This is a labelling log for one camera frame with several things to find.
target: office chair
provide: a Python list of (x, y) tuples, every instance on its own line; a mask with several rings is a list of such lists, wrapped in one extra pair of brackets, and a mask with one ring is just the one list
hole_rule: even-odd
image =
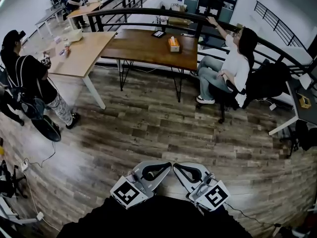
[(292, 131), (290, 126), (287, 128), (290, 136), (281, 138), (279, 141), (291, 141), (291, 151), (287, 156), (288, 158), (292, 156), (293, 150), (296, 152), (299, 149), (299, 146), (302, 147), (304, 151), (308, 151), (312, 146), (317, 146), (317, 128), (308, 130), (307, 122), (303, 120), (297, 120), (295, 131)]
[[(261, 69), (251, 71), (246, 82), (246, 88), (241, 92), (229, 81), (226, 84), (233, 90), (232, 93), (227, 93), (221, 89), (209, 84), (209, 91), (214, 96), (216, 102), (220, 104), (221, 119), (219, 123), (223, 123), (225, 120), (226, 107), (237, 110), (239, 105), (235, 100), (238, 93), (247, 95), (244, 101), (243, 109), (245, 109), (252, 100), (262, 98), (272, 98), (282, 94), (286, 87), (285, 82), (291, 79), (289, 69), (283, 62), (268, 63)], [(196, 107), (200, 109), (205, 104), (197, 104)]]
[(19, 182), (23, 179), (26, 179), (25, 176), (17, 179), (15, 170), (19, 169), (18, 166), (14, 166), (13, 176), (8, 171), (6, 167), (5, 160), (2, 161), (0, 166), (0, 194), (5, 197), (12, 197), (14, 194), (18, 196), (17, 190), (20, 192), (21, 196), (28, 198), (22, 193), (22, 190), (19, 187)]

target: black pants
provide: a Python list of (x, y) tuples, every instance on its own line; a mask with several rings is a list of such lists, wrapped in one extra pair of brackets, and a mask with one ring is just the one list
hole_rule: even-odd
[(10, 109), (9, 106), (10, 105), (14, 110), (17, 109), (17, 104), (15, 102), (15, 100), (11, 97), (11, 95), (9, 95), (7, 92), (4, 93), (4, 96), (1, 100), (0, 103), (0, 110), (2, 113), (4, 113), (7, 117), (11, 118), (12, 120), (20, 123), (22, 122), (21, 118), (16, 115), (15, 113), (13, 113)]
[(85, 25), (85, 21), (84, 21), (83, 16), (75, 17), (75, 18), (73, 18), (73, 21), (74, 21), (74, 24), (77, 27), (77, 29), (81, 29), (81, 26), (79, 25), (79, 23), (81, 25)]

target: woman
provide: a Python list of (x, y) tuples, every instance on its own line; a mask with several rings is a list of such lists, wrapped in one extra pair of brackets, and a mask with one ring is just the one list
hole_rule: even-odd
[(48, 81), (49, 73), (46, 66), (33, 56), (20, 57), (21, 37), (16, 30), (12, 30), (3, 40), (1, 59), (6, 67), (9, 82), (13, 87), (21, 86), (22, 78), (23, 87), (34, 96), (41, 98), (66, 124), (66, 128), (72, 129), (80, 116), (70, 112), (65, 100)]
[(208, 22), (214, 25), (226, 40), (230, 53), (224, 62), (205, 56), (201, 60), (197, 72), (191, 72), (192, 76), (198, 77), (200, 80), (200, 95), (196, 100), (202, 104), (214, 103), (213, 95), (209, 92), (209, 84), (228, 93), (232, 90), (227, 87), (226, 80), (230, 80), (239, 92), (245, 88), (249, 71), (254, 64), (253, 51), (258, 43), (257, 34), (249, 28), (241, 29), (232, 37), (219, 26), (213, 17), (208, 17)]
[(14, 110), (17, 109), (17, 103), (11, 97), (9, 93), (5, 91), (6, 86), (0, 82), (0, 111), (4, 113), (7, 117), (18, 122), (21, 126), (24, 125), (24, 121), (15, 113), (13, 113), (9, 106), (10, 105)]

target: wooden table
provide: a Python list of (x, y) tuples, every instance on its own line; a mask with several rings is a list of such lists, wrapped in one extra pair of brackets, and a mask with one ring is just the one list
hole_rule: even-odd
[[(120, 87), (123, 90), (125, 82), (124, 68), (122, 68), (121, 60), (147, 62), (158, 65), (164, 65), (180, 69), (180, 90), (176, 88), (178, 102), (180, 102), (182, 78), (184, 70), (197, 70), (197, 47), (198, 40), (196, 38), (186, 37), (182, 35), (172, 35), (167, 33), (162, 38), (153, 37), (154, 31), (123, 29), (115, 38), (113, 38), (106, 48), (102, 51), (102, 58), (116, 59), (118, 64)], [(181, 51), (172, 53), (169, 51), (168, 39), (174, 36), (180, 43)]]
[[(297, 120), (304, 120), (306, 122), (310, 122), (314, 125), (317, 125), (317, 104), (315, 102), (314, 95), (311, 90), (305, 90), (300, 81), (292, 78), (291, 80), (286, 82), (288, 91), (290, 96), (292, 97), (293, 101), (293, 107), (294, 107), (294, 113), (295, 116), (285, 122), (284, 124), (278, 126), (277, 128), (271, 130), (268, 134), (273, 135), (277, 133), (278, 131), (290, 126)], [(300, 102), (299, 102), (299, 96), (297, 93), (302, 94), (306, 96), (308, 99), (310, 99), (312, 106), (308, 109), (302, 108)]]
[(114, 37), (115, 32), (84, 33), (83, 38), (71, 44), (68, 58), (59, 55), (64, 49), (64, 42), (52, 42), (48, 47), (51, 57), (49, 73), (82, 78), (87, 88), (102, 109), (106, 106), (92, 84), (88, 74), (99, 59), (102, 50)]
[(97, 8), (99, 8), (99, 6), (101, 4), (102, 4), (101, 2), (93, 2), (93, 3), (90, 3), (89, 5), (80, 6), (77, 10), (75, 10), (71, 14), (69, 14), (67, 16), (67, 18), (68, 18), (68, 21), (69, 21), (71, 28), (73, 30), (75, 29), (73, 24), (72, 24), (72, 21), (70, 20), (71, 18), (86, 15), (86, 14), (96, 10)]
[(53, 33), (52, 33), (52, 31), (51, 31), (51, 28), (50, 28), (50, 26), (49, 26), (49, 24), (48, 24), (48, 20), (49, 20), (52, 16), (55, 15), (56, 20), (57, 20), (57, 22), (59, 23), (59, 18), (58, 18), (58, 15), (57, 15), (57, 14), (58, 14), (60, 11), (62, 11), (62, 7), (61, 7), (61, 6), (56, 6), (55, 8), (54, 8), (54, 6), (52, 6), (50, 9), (47, 9), (47, 10), (45, 11), (45, 16), (44, 16), (43, 18), (41, 18), (41, 19), (35, 24), (36, 28), (38, 29), (39, 35), (40, 35), (40, 37), (41, 37), (42, 39), (43, 39), (43, 35), (42, 35), (41, 32), (40, 32), (39, 24), (41, 24), (41, 23), (44, 22), (45, 25), (46, 25), (46, 28), (48, 29), (48, 32), (50, 33), (51, 36), (53, 36)]

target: woman's hand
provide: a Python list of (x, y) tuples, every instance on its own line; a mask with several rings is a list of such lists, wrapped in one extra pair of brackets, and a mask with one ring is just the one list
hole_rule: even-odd
[(221, 77), (221, 76), (223, 76), (223, 75), (224, 75), (224, 71), (223, 71), (223, 70), (220, 70), (220, 71), (218, 72), (217, 77)]
[(208, 18), (207, 18), (207, 21), (208, 21), (211, 25), (214, 25), (214, 26), (217, 26), (217, 25), (218, 25), (218, 23), (217, 23), (217, 21), (215, 20), (214, 17), (208, 17)]

